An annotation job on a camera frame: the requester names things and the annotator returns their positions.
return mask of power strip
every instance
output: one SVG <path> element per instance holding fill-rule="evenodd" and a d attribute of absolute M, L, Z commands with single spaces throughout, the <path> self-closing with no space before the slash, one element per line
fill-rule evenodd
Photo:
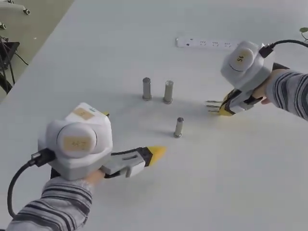
<path fill-rule="evenodd" d="M 223 40 L 210 40 L 192 37 L 176 38 L 176 46 L 181 48 L 202 48 L 215 50 L 234 50 L 240 42 L 230 42 Z"/>

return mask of finger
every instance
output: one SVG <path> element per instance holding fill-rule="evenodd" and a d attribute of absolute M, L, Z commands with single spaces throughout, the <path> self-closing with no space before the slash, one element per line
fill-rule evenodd
<path fill-rule="evenodd" d="M 270 103 L 270 100 L 268 98 L 261 101 L 261 104 L 268 104 Z"/>

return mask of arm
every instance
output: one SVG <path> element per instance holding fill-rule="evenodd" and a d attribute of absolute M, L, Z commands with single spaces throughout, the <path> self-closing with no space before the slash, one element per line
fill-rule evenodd
<path fill-rule="evenodd" d="M 82 180 L 51 179 L 42 197 L 27 204 L 6 231 L 74 231 L 82 227 L 90 212 L 93 187 L 103 177 L 98 170 Z"/>
<path fill-rule="evenodd" d="M 308 120 L 308 74 L 274 70 L 253 96 L 266 97 L 263 104 L 273 103 L 276 107 Z"/>

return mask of human hand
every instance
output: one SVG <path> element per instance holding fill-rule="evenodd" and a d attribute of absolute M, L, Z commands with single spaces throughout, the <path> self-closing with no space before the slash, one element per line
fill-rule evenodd
<path fill-rule="evenodd" d="M 92 172 L 90 175 L 85 177 L 83 180 L 85 180 L 89 184 L 96 185 L 104 178 L 104 176 L 105 174 L 99 169 L 99 170 Z"/>
<path fill-rule="evenodd" d="M 256 99 L 263 97 L 263 100 L 261 101 L 262 104 L 270 103 L 270 100 L 266 98 L 266 95 L 265 95 L 266 86 L 273 79 L 273 77 L 281 71 L 284 71 L 284 69 L 273 70 L 270 76 L 257 89 L 254 90 L 252 96 Z"/>

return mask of gray cylinder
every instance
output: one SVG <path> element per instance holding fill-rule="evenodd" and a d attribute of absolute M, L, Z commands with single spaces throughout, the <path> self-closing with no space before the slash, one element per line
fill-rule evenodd
<path fill-rule="evenodd" d="M 180 138 L 182 136 L 182 129 L 183 129 L 183 121 L 182 117 L 177 119 L 177 125 L 175 127 L 175 132 L 173 133 L 175 138 Z"/>
<path fill-rule="evenodd" d="M 173 81 L 168 80 L 165 86 L 165 95 L 164 95 L 164 103 L 170 104 L 172 103 L 172 92 L 173 92 Z"/>
<path fill-rule="evenodd" d="M 149 101 L 152 98 L 152 95 L 151 95 L 151 79 L 146 77 L 142 80 L 142 82 L 143 82 L 143 96 L 142 96 L 142 98 L 145 101 Z"/>

